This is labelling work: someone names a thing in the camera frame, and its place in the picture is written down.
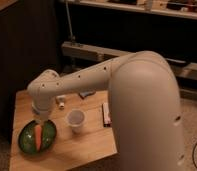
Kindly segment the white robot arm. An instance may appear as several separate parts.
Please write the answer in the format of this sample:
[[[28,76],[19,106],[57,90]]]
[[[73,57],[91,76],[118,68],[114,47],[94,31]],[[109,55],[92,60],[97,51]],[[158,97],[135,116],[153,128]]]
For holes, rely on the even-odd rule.
[[[185,171],[180,92],[167,61],[141,51],[59,76],[42,72],[27,87],[43,121],[58,95],[108,92],[121,171]]]

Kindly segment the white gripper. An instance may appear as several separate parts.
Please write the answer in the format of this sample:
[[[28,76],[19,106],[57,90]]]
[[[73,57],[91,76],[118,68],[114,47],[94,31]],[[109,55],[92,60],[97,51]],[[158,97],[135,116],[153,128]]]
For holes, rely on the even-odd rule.
[[[32,112],[38,122],[44,122],[49,119],[49,115],[52,112],[52,102],[51,101],[33,101],[32,102]]]

